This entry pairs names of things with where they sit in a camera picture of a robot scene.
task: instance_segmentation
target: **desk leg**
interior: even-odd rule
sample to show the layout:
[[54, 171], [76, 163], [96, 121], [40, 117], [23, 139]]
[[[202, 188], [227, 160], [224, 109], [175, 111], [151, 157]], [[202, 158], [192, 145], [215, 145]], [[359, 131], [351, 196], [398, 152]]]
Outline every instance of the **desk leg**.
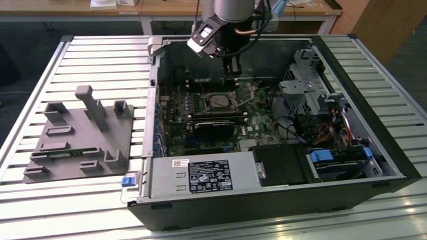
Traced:
[[338, 16], [329, 16], [322, 23], [318, 34], [330, 34]]
[[154, 29], [152, 29], [152, 16], [140, 16], [139, 17], [140, 25], [142, 25], [142, 31], [146, 36], [154, 35]]

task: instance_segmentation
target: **gray fixture post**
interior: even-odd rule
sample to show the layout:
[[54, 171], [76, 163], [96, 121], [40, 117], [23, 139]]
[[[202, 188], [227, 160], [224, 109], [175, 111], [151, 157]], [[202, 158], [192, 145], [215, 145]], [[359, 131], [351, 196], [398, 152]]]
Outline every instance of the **gray fixture post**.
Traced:
[[75, 90], [75, 96], [84, 102], [88, 114], [91, 118], [95, 120], [96, 126], [102, 132], [108, 130], [108, 125], [106, 122], [106, 109], [102, 105], [102, 102], [95, 101], [92, 97], [94, 89], [90, 85], [78, 86]]

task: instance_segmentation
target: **blue drive latch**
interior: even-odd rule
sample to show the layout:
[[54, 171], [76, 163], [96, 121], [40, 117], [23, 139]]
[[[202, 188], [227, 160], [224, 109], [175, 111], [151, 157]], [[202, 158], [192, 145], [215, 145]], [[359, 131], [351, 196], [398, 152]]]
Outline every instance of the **blue drive latch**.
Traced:
[[334, 160], [331, 151], [326, 149], [313, 151], [313, 153], [310, 153], [310, 158], [314, 163]]
[[122, 179], [122, 187], [134, 187], [139, 184], [140, 172], [127, 173]]
[[371, 149], [369, 147], [366, 147], [366, 148], [363, 148], [363, 151], [365, 151], [367, 159], [370, 160], [371, 157], [374, 156]]

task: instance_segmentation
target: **gray fixture base plate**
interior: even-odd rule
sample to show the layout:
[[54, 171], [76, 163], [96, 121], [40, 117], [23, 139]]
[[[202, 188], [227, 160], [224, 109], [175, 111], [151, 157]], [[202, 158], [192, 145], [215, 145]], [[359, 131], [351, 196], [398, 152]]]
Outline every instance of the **gray fixture base plate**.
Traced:
[[[106, 177], [114, 175], [123, 175], [128, 171], [130, 166], [130, 149], [131, 149], [131, 134], [132, 134], [132, 124], [134, 124], [134, 106], [128, 105], [128, 110], [131, 113], [130, 118], [118, 118], [114, 110], [114, 106], [104, 107], [106, 109], [106, 122], [108, 125], [108, 131], [102, 132], [95, 124], [94, 119], [88, 119], [87, 109], [70, 109], [68, 112], [62, 113], [62, 117], [66, 122], [63, 126], [72, 126], [74, 131], [71, 134], [47, 135], [47, 131], [51, 128], [58, 128], [60, 125], [56, 123], [54, 125], [48, 120], [43, 133], [36, 145], [34, 154], [43, 153], [40, 148], [46, 144], [54, 143], [68, 143], [70, 150], [74, 149], [87, 149], [87, 148], [100, 148], [106, 153], [111, 153], [112, 158], [116, 157], [116, 152], [120, 150], [124, 157], [123, 164], [115, 167], [110, 167], [104, 162], [104, 154], [94, 157], [86, 156], [64, 156], [51, 158], [51, 161], [39, 162], [38, 164], [32, 160], [28, 164], [26, 172], [36, 167], [46, 167], [48, 169], [47, 174], [42, 174], [38, 177], [30, 178], [27, 175], [23, 178], [26, 184], [68, 180], [68, 179], [82, 179], [91, 177]], [[95, 170], [83, 171], [80, 169], [82, 162], [84, 161], [98, 161], [98, 167]]]

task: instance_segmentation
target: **wooden cabinet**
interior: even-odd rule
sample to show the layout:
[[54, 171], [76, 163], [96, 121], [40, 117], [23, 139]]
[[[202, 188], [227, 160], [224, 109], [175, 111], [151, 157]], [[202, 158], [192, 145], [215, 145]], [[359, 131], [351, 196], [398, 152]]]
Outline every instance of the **wooden cabinet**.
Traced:
[[386, 64], [427, 14], [427, 0], [337, 0], [343, 8], [331, 34], [357, 34]]

